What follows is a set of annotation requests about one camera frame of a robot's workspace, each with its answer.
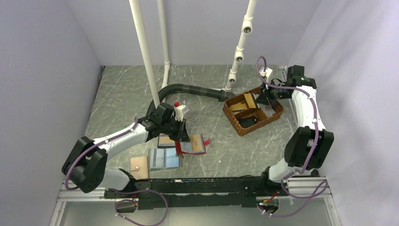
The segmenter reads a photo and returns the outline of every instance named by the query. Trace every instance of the wicker basket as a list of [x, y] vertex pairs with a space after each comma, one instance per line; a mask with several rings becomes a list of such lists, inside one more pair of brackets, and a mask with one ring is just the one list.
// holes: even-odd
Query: wicker basket
[[[260, 87], [257, 87], [255, 89], [251, 89], [250, 91], [245, 92], [245, 93], [259, 94], [260, 91], [261, 91]], [[281, 114], [283, 114], [283, 111], [284, 111], [283, 106], [280, 104], [280, 102], [277, 101], [276, 104], [272, 107], [273, 110], [275, 111], [275, 114], [273, 114], [271, 117], [268, 117], [263, 112], [263, 110], [260, 108], [256, 108], [256, 109], [248, 108], [248, 109], [234, 115], [233, 112], [230, 110], [230, 106], [234, 105], [234, 104], [238, 104], [244, 100], [245, 100], [245, 97], [244, 97], [244, 93], [243, 93], [238, 96], [227, 99], [223, 106], [224, 114], [227, 116], [230, 123], [232, 124], [234, 129], [237, 131], [238, 135], [240, 135], [240, 136], [248, 134], [248, 133], [254, 131], [255, 129], [261, 128], [271, 122], [276, 121], [277, 119], [280, 118]], [[251, 117], [251, 116], [255, 116], [256, 118], [258, 118], [259, 122], [253, 126], [248, 127], [248, 128], [242, 128], [238, 122], [238, 119], [247, 118], [247, 117]]]

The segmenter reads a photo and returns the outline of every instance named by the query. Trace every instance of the marble floor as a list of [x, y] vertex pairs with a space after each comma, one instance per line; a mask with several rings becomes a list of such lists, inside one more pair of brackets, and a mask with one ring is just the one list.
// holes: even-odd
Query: marble floor
[[[273, 77], [282, 78], [277, 66]], [[178, 65], [169, 72], [169, 84], [182, 83], [205, 88], [222, 88], [231, 65]], [[163, 65], [153, 66], [158, 90], [163, 78]], [[254, 65], [240, 65], [232, 91], [242, 93], [260, 85]], [[144, 66], [107, 66], [91, 111], [86, 136], [97, 138], [109, 135], [143, 117], [152, 100]], [[240, 137], [222, 111], [222, 102], [208, 97], [175, 94], [167, 103], [179, 101], [189, 106], [186, 114], [192, 134], [210, 138], [205, 155], [186, 155], [183, 166], [176, 169], [150, 171], [151, 178], [234, 177], [260, 175], [283, 156], [285, 144], [296, 127], [288, 100], [283, 100], [285, 111], [281, 118], [265, 127]], [[109, 160], [110, 168], [130, 171], [130, 158], [148, 154], [157, 146], [153, 139], [136, 145]]]

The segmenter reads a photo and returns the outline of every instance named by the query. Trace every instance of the white wall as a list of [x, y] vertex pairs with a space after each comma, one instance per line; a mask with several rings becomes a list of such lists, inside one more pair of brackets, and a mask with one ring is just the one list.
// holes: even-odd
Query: white wall
[[[128, 0], [67, 0], [102, 65], [142, 65]], [[141, 0], [155, 65], [163, 64], [156, 0]], [[248, 0], [164, 0], [170, 62], [232, 64]], [[286, 65], [320, 0], [258, 0], [243, 64]]]
[[344, 226], [399, 225], [399, 2], [323, 0], [289, 65], [316, 79]]
[[0, 225], [50, 223], [100, 64], [64, 0], [0, 7]]

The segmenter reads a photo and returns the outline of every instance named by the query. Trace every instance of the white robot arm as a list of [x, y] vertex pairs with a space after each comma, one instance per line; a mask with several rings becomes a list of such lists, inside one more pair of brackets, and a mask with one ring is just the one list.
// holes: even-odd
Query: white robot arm
[[138, 119], [116, 133], [94, 140], [82, 137], [62, 167], [66, 181], [70, 179], [85, 193], [98, 186], [132, 190], [134, 178], [123, 169], [107, 168], [107, 161], [132, 146], [158, 137], [160, 133], [169, 135], [174, 141], [190, 142], [184, 119], [187, 111], [188, 107], [184, 105], [172, 107], [161, 103], [149, 117]]
[[320, 119], [316, 82], [304, 76], [303, 66], [294, 65], [288, 68], [287, 81], [282, 86], [277, 87], [272, 81], [269, 83], [274, 88], [263, 84], [257, 102], [271, 106], [277, 99], [292, 99], [298, 129], [285, 147], [284, 158], [268, 169], [268, 179], [279, 183], [289, 173], [291, 176], [309, 176], [312, 170], [321, 167], [334, 140], [334, 134], [326, 131]]

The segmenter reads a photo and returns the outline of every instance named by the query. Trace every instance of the white pipe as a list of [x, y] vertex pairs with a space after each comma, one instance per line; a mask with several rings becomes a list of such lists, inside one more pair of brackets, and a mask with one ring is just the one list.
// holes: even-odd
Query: white pipe
[[162, 88], [168, 85], [168, 77], [169, 77], [169, 69], [170, 69], [170, 61], [169, 61], [169, 53], [168, 53], [168, 40], [166, 36], [166, 22], [165, 22], [165, 10], [163, 7], [163, 0], [158, 0], [158, 15], [160, 17], [160, 26], [161, 26], [161, 37], [162, 37], [162, 45], [163, 45], [163, 57], [164, 57], [164, 74], [163, 74], [163, 82]]
[[160, 99], [158, 97], [157, 85], [155, 84], [154, 72], [152, 71], [152, 62], [150, 52], [148, 50], [148, 43], [147, 37], [145, 35], [143, 17], [141, 15], [140, 2], [139, 0], [129, 0], [129, 3], [132, 10], [133, 20], [135, 22], [141, 54], [143, 55], [145, 71], [147, 72], [152, 99], [154, 100], [155, 107], [158, 107], [158, 105], [160, 104]]
[[236, 74], [238, 63], [244, 60], [244, 44], [245, 39], [249, 33], [252, 32], [252, 19], [254, 18], [254, 10], [255, 10], [256, 0], [249, 0], [247, 13], [244, 16], [244, 21], [241, 26], [241, 35], [239, 37], [238, 46], [236, 47], [236, 51], [234, 53], [234, 61], [231, 66], [229, 77], [227, 79], [226, 87], [224, 88], [226, 91], [231, 90], [231, 85], [236, 82]]

